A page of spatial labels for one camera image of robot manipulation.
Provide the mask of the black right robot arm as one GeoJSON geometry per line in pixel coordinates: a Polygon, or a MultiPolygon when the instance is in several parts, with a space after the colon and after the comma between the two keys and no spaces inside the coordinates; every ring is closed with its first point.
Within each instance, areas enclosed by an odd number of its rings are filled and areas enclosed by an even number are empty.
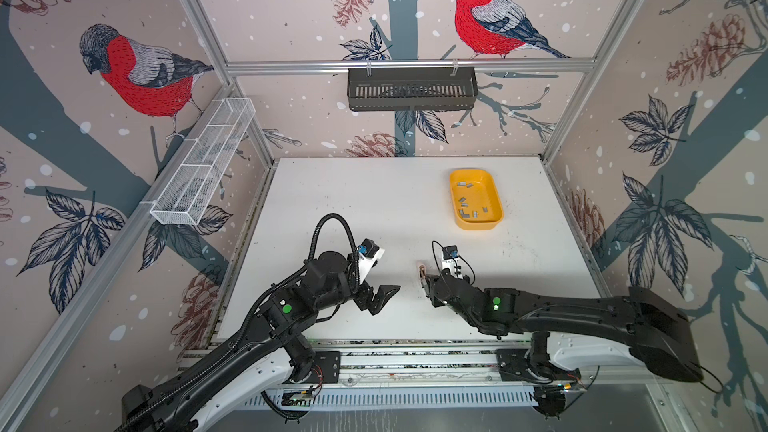
{"type": "Polygon", "coordinates": [[[628,347],[631,357],[664,379],[695,383],[703,370],[688,317],[649,289],[625,296],[550,297],[513,288],[480,289],[449,273],[421,277],[426,297],[447,306],[478,332],[559,332],[606,339],[628,347]]]}

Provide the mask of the yellow plastic tray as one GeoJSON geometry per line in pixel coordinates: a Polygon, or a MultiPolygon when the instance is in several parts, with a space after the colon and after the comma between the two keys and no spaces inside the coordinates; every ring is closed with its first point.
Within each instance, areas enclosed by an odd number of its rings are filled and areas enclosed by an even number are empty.
{"type": "Polygon", "coordinates": [[[500,196],[492,175],[477,168],[457,169],[450,174],[450,193],[454,217],[457,226],[467,231],[484,231],[495,228],[504,218],[500,196]],[[471,182],[471,188],[457,187],[458,182],[471,182]],[[490,209],[483,213],[482,207],[490,209]],[[469,218],[464,219],[459,212],[464,208],[469,218]],[[472,212],[478,212],[478,218],[472,212]]]}

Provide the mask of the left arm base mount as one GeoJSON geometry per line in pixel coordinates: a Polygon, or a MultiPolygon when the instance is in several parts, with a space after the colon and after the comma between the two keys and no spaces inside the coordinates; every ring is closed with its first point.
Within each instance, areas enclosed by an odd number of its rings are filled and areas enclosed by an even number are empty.
{"type": "Polygon", "coordinates": [[[262,402],[283,421],[299,423],[319,401],[326,383],[340,376],[339,351],[316,352],[312,362],[302,363],[278,388],[260,393],[262,402]]]}

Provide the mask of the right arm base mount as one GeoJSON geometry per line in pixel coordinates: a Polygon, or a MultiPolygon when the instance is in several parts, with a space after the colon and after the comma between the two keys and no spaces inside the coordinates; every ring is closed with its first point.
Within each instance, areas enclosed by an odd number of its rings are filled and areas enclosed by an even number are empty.
{"type": "Polygon", "coordinates": [[[589,383],[582,381],[578,368],[566,370],[556,365],[548,353],[548,332],[534,332],[527,350],[503,348],[495,351],[497,370],[503,382],[524,382],[533,386],[533,409],[546,419],[560,419],[575,405],[582,393],[595,383],[600,367],[589,383]]]}

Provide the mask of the aluminium cage frame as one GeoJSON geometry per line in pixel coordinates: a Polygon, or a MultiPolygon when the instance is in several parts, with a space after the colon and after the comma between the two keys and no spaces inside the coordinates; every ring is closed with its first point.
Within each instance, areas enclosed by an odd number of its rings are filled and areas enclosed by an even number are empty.
{"type": "MultiPolygon", "coordinates": [[[[28,4],[30,10],[32,5],[45,5],[50,15],[51,8],[56,5],[48,3],[46,0],[35,0],[35,4],[28,4]]],[[[124,0],[125,7],[120,4],[118,12],[128,10],[128,1],[124,0]]],[[[211,21],[208,18],[202,18],[203,8],[200,0],[176,0],[177,9],[184,8],[185,19],[189,19],[191,30],[194,30],[196,38],[199,39],[200,51],[203,49],[207,54],[209,61],[212,62],[214,73],[217,74],[217,80],[221,82],[221,87],[217,89],[217,95],[211,96],[213,100],[213,109],[222,97],[232,93],[237,84],[234,79],[233,70],[235,62],[229,61],[224,57],[223,48],[214,37],[211,21]]],[[[69,297],[69,302],[64,311],[57,312],[56,321],[50,324],[43,324],[31,308],[30,293],[22,292],[21,289],[13,291],[8,283],[1,280],[1,299],[18,299],[22,307],[22,312],[16,319],[12,320],[10,315],[1,314],[1,392],[4,395],[1,398],[1,431],[17,431],[22,427],[27,414],[38,401],[40,395],[45,390],[51,378],[56,374],[61,362],[69,354],[72,345],[79,339],[87,324],[91,321],[95,311],[101,306],[104,298],[113,286],[115,279],[123,272],[133,249],[136,247],[138,237],[148,230],[149,223],[153,220],[149,214],[150,206],[156,200],[172,176],[180,168],[181,159],[191,150],[193,142],[202,133],[207,120],[212,117],[212,110],[206,110],[202,114],[202,122],[194,122],[188,132],[189,137],[174,139],[171,137],[170,143],[177,140],[176,148],[171,147],[170,152],[166,153],[164,158],[168,161],[163,167],[158,165],[159,175],[154,182],[149,183],[142,177],[134,174],[124,164],[120,157],[115,157],[108,148],[105,148],[98,140],[94,139],[90,132],[81,132],[80,123],[72,120],[67,115],[67,108],[61,102],[55,91],[52,91],[45,81],[45,74],[48,72],[67,72],[66,77],[62,78],[63,85],[82,85],[75,79],[72,67],[64,67],[61,64],[65,58],[72,54],[61,56],[55,52],[54,56],[46,56],[43,52],[35,52],[32,56],[24,52],[19,40],[13,35],[11,30],[11,20],[16,14],[18,17],[27,14],[18,12],[13,5],[13,0],[3,0],[1,4],[1,132],[13,137],[14,140],[23,144],[29,151],[42,159],[49,159],[54,169],[66,173],[80,185],[88,186],[84,190],[65,190],[54,188],[53,192],[60,195],[71,195],[73,199],[90,198],[92,204],[103,203],[110,206],[116,212],[121,212],[121,216],[127,219],[122,232],[118,232],[116,241],[111,242],[111,249],[108,247],[105,254],[97,260],[96,265],[91,265],[85,261],[85,269],[77,269],[81,272],[90,272],[90,275],[79,275],[79,272],[73,275],[73,279],[80,277],[82,280],[73,282],[74,289],[67,289],[65,292],[73,292],[69,297]]],[[[547,58],[547,59],[493,59],[491,61],[480,61],[476,59],[419,59],[418,44],[416,39],[416,18],[413,17],[413,24],[405,23],[405,19],[410,20],[410,16],[403,16],[405,5],[400,7],[401,11],[396,10],[394,14],[398,20],[402,18],[403,27],[395,30],[400,33],[398,40],[402,39],[408,42],[409,47],[405,47],[405,55],[400,54],[401,58],[395,58],[390,62],[370,61],[370,67],[366,70],[426,70],[428,68],[448,68],[458,67],[476,67],[478,69],[487,69],[491,72],[523,72],[530,71],[580,71],[587,75],[597,72],[598,65],[610,57],[606,47],[618,45],[618,33],[620,25],[629,24],[622,18],[622,14],[629,11],[630,0],[622,0],[617,9],[613,22],[607,28],[607,32],[596,49],[592,58],[547,58]]],[[[323,60],[299,60],[299,61],[257,61],[254,63],[244,63],[245,72],[256,75],[278,75],[286,73],[290,75],[308,75],[308,74],[336,74],[345,73],[347,69],[364,68],[369,62],[341,62],[341,61],[323,61],[323,60]]],[[[50,163],[41,163],[40,165],[51,165],[50,163]]]]}

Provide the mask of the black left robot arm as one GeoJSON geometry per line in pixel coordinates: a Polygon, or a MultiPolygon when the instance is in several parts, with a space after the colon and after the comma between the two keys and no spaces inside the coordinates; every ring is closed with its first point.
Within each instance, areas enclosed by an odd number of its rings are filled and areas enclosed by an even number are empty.
{"type": "Polygon", "coordinates": [[[207,431],[246,400],[306,380],[316,368],[304,333],[323,310],[354,302],[376,315],[399,291],[365,280],[383,254],[370,239],[356,243],[341,215],[325,215],[302,266],[265,290],[230,338],[174,378],[123,396],[119,430],[207,431]]]}

